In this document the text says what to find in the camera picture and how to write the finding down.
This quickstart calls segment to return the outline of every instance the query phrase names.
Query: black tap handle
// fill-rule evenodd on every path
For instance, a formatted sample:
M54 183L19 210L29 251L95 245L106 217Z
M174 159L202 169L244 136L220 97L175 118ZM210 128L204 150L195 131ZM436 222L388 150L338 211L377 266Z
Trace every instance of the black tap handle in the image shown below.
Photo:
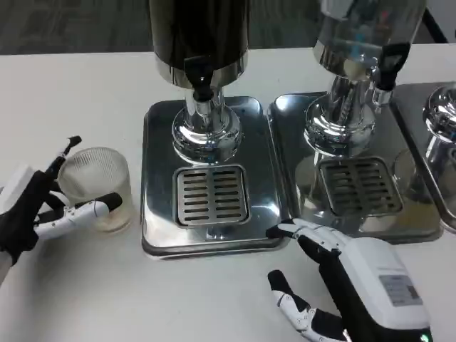
M384 91L392 91L399 71L402 70L410 53L410 43L386 45L378 62L378 75L375 86Z
M196 56L184 60L185 75L192 84L195 92L193 98L197 102L206 102L212 99L211 89L214 67L209 56Z

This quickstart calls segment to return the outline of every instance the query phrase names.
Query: glass cup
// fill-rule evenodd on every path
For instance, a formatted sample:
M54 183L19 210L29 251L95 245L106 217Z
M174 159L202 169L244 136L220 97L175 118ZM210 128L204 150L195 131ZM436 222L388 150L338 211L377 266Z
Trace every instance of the glass cup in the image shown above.
M118 232L128 227L133 213L127 160L106 147L81 150L69 157L58 173L58 184L71 204L91 201L111 192L122 205L93 225L100 232Z

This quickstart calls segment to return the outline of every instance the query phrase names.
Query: white table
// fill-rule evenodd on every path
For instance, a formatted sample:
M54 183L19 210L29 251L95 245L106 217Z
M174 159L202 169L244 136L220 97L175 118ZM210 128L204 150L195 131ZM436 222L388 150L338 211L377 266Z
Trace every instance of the white table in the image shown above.
M251 51L227 95L266 107L283 93L325 90L331 76L311 49ZM456 46L414 46L400 83L456 80ZM23 161L45 168L70 135L80 148L126 156L139 210L143 116L182 97L151 53L0 58L0 184ZM281 269L298 295L336 312L316 265L295 243L276 252L153 261L139 214L114 236L77 232L24 254L0 288L0 341L302 341L279 313L266 275ZM453 341L456 237L399 246L438 342ZM59 260L50 258L59 253Z

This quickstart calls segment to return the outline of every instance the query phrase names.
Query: gray carpet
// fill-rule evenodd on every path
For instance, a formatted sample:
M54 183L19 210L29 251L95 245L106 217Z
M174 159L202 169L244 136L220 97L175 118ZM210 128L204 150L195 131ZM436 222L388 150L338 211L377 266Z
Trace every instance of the gray carpet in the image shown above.
M313 46L318 0L251 0L251 48ZM425 27L418 43L433 43ZM0 54L151 51L147 0L0 0Z

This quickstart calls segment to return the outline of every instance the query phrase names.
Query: metal grate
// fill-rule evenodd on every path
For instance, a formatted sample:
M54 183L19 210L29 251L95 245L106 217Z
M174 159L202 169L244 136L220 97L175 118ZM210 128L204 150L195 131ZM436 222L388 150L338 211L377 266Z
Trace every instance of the metal grate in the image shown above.
M180 224L225 224L247 219L244 177L239 166L186 169L176 180Z
M336 216L384 216L402 210L398 190L380 158L323 160L318 168Z

